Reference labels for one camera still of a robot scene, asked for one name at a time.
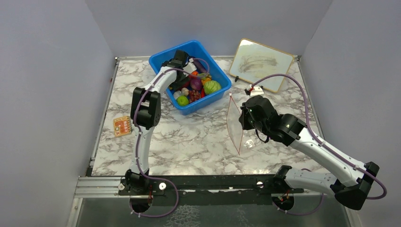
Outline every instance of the white marble surface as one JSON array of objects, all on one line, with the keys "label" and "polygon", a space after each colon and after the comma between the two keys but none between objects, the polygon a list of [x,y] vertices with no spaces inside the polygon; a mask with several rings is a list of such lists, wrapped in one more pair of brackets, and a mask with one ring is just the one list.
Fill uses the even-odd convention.
[{"label": "white marble surface", "polygon": [[[216,58],[216,62],[228,74],[232,59]],[[303,85],[298,65],[291,66],[289,75]],[[95,158],[92,175],[124,175],[134,149],[134,133],[115,138],[113,119],[130,115],[132,91],[142,87],[155,76],[148,61],[121,61],[107,109],[105,123]],[[247,100],[246,82],[234,82],[229,91],[240,104]],[[298,87],[285,79],[278,93],[265,91],[279,114],[291,113],[305,120],[304,106]],[[166,94],[162,95],[162,119],[155,128],[150,144],[149,166],[152,175],[223,175],[275,173],[281,165],[325,171],[309,157],[280,143],[263,144],[254,131],[245,133],[241,154],[238,155],[227,132],[226,114],[228,92],[219,101],[187,116],[173,107]],[[311,111],[311,126],[318,132]],[[245,142],[252,140],[249,148]]]}]

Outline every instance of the drawing on whiteboard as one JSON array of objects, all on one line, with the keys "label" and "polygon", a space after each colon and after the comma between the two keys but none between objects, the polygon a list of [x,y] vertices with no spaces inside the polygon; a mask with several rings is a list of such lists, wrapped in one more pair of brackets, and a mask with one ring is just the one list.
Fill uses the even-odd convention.
[{"label": "drawing on whiteboard", "polygon": [[272,56],[246,55],[241,57],[238,71],[240,73],[252,73],[255,77],[262,78],[266,72],[274,73],[278,64],[277,59]]}]

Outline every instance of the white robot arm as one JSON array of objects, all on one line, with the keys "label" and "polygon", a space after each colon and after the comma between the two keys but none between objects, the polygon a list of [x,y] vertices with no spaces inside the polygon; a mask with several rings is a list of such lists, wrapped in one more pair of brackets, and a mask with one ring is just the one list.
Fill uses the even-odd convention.
[{"label": "white robot arm", "polygon": [[[158,97],[159,100],[160,100],[160,93],[164,92],[168,88],[168,86],[170,84],[172,84],[173,82],[175,82],[175,80],[177,79],[177,71],[171,70],[171,71],[168,71],[167,73],[165,73],[168,69],[172,69],[172,67],[163,66],[160,69],[160,72],[156,75],[156,77],[143,88],[144,90],[148,90],[150,85],[153,85],[149,89],[148,94],[159,94],[159,97]],[[149,110],[148,108],[150,107],[150,100],[142,102],[140,105],[143,106],[144,108],[146,108],[147,110]],[[158,111],[158,114],[155,115],[155,119],[160,119],[160,111]],[[155,125],[153,125],[151,127],[146,127],[146,126],[141,126],[139,124],[138,126],[141,129],[140,130],[141,136],[138,137],[139,129],[137,127],[134,127],[134,132],[136,135],[134,144],[138,144],[138,157],[139,157],[140,168],[144,173],[146,173],[149,170],[149,162],[148,162],[149,147],[150,147],[150,140],[152,138],[152,133],[153,133],[153,130],[155,129]],[[140,172],[139,172],[137,162],[136,162],[136,158],[137,158],[136,155],[137,155],[136,152],[134,152],[132,154],[130,170],[134,173],[139,174]]]},{"label": "white robot arm", "polygon": [[[177,51],[174,58],[163,64],[158,75],[148,85],[144,88],[137,87],[133,92],[131,118],[140,129],[135,127],[136,147],[125,179],[130,187],[137,188],[139,191],[146,188],[144,187],[146,179],[143,174],[148,175],[150,140],[154,127],[157,126],[161,117],[160,93],[170,84],[186,78],[183,73],[177,73],[176,69],[184,68],[187,65],[187,59],[187,53]],[[312,136],[302,120],[291,114],[279,115],[270,101],[261,95],[251,96],[243,103],[241,110],[239,121],[243,130],[262,132],[268,136],[264,142],[272,139],[297,149],[330,172],[311,173],[290,166],[282,166],[274,175],[276,187],[283,190],[302,188],[334,194],[337,201],[344,206],[354,210],[361,209],[373,179],[358,169],[376,177],[379,166],[373,162],[364,164],[353,159],[322,139],[320,139],[322,142],[318,143],[314,139],[318,135],[314,133]]]},{"label": "white robot arm", "polygon": [[319,136],[311,135],[306,123],[292,114],[278,114],[267,98],[251,96],[241,106],[239,119],[243,130],[257,130],[272,139],[301,151],[330,173],[311,173],[290,166],[282,166],[275,175],[275,183],[285,189],[303,188],[325,194],[334,194],[338,202],[354,210],[360,210],[367,199],[373,179],[362,171],[376,177],[379,166],[364,164],[344,154]]}]

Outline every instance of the white wall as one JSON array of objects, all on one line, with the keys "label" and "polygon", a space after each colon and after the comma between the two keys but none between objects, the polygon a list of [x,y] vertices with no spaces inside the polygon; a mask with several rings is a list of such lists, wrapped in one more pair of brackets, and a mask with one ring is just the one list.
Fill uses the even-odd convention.
[{"label": "white wall", "polygon": [[83,0],[2,1],[1,226],[65,226],[113,64]]},{"label": "white wall", "polygon": [[234,55],[249,38],[302,54],[332,0],[86,0],[116,56],[146,56],[191,39]]},{"label": "white wall", "polygon": [[399,0],[334,0],[302,57],[326,139],[381,168],[388,195],[366,201],[366,227],[401,222],[400,12]]}]

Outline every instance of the toy fruit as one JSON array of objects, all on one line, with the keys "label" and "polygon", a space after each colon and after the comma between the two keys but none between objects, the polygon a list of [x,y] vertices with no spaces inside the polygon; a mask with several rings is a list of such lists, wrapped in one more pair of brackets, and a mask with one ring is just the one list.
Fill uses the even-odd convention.
[{"label": "toy fruit", "polygon": [[189,95],[188,88],[184,87],[183,89],[181,89],[181,93],[182,93],[183,96],[188,96]]},{"label": "toy fruit", "polygon": [[211,80],[205,83],[205,86],[203,87],[205,89],[205,94],[210,95],[213,92],[216,92],[221,89],[221,85],[215,81]]},{"label": "toy fruit", "polygon": [[191,79],[190,85],[191,85],[192,89],[194,89],[195,91],[200,91],[200,90],[202,90],[202,87],[203,87],[202,81],[199,78]]},{"label": "toy fruit", "polygon": [[189,103],[193,103],[201,98],[199,91],[189,91]]},{"label": "toy fruit", "polygon": [[185,96],[180,96],[177,98],[177,103],[179,106],[186,106],[189,104],[189,100]]}]

